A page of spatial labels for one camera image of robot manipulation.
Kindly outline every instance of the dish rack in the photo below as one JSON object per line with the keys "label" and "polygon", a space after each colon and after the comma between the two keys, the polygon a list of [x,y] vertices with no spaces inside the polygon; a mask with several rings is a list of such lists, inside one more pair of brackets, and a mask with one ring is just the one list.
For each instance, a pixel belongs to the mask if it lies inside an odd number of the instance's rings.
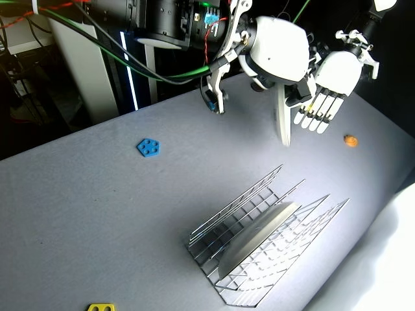
{"label": "dish rack", "polygon": [[320,214],[313,211],[329,198],[329,194],[300,206],[254,252],[220,280],[220,258],[231,241],[261,213],[281,203],[305,182],[299,182],[278,196],[270,186],[282,167],[266,175],[190,234],[187,245],[190,254],[227,305],[256,307],[350,200],[344,200]]}

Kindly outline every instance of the small orange ball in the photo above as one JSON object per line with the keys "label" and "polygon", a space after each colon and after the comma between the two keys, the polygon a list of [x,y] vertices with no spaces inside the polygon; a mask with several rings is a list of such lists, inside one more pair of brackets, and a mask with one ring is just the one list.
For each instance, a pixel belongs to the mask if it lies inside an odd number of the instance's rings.
{"label": "small orange ball", "polygon": [[344,136],[344,142],[346,143],[346,145],[352,148],[357,147],[359,145],[359,140],[352,135]]}

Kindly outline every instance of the yellow object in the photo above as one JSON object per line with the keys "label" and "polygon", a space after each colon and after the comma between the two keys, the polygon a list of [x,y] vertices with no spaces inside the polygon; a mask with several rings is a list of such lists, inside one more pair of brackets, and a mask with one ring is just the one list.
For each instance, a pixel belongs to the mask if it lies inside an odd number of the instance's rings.
{"label": "yellow object", "polygon": [[89,306],[88,311],[116,311],[116,309],[111,303],[93,303]]}
{"label": "yellow object", "polygon": [[344,136],[344,142],[349,147],[357,147],[359,145],[359,140],[356,137],[352,136],[352,135]]}

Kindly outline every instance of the gray table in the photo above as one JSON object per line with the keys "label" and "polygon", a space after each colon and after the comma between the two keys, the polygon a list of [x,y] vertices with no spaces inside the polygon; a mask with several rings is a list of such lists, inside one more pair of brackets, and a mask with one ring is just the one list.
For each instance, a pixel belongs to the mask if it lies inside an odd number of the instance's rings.
{"label": "gray table", "polygon": [[[198,91],[0,162],[0,307],[237,310],[224,305],[184,247],[187,235],[284,164],[276,190],[307,178],[293,199],[351,198],[257,308],[300,310],[415,165],[415,140],[357,95],[325,135],[275,134],[272,92],[244,76],[224,83],[227,113]],[[348,148],[344,134],[356,135]],[[161,142],[144,158],[136,145]]]}

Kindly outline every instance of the white plate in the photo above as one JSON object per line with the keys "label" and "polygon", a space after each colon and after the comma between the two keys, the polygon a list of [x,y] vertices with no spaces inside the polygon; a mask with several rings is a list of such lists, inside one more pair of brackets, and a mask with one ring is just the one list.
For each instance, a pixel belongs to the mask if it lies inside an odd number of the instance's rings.
{"label": "white plate", "polygon": [[219,262],[222,280],[257,249],[298,208],[297,203],[281,203],[271,206],[231,242]]}

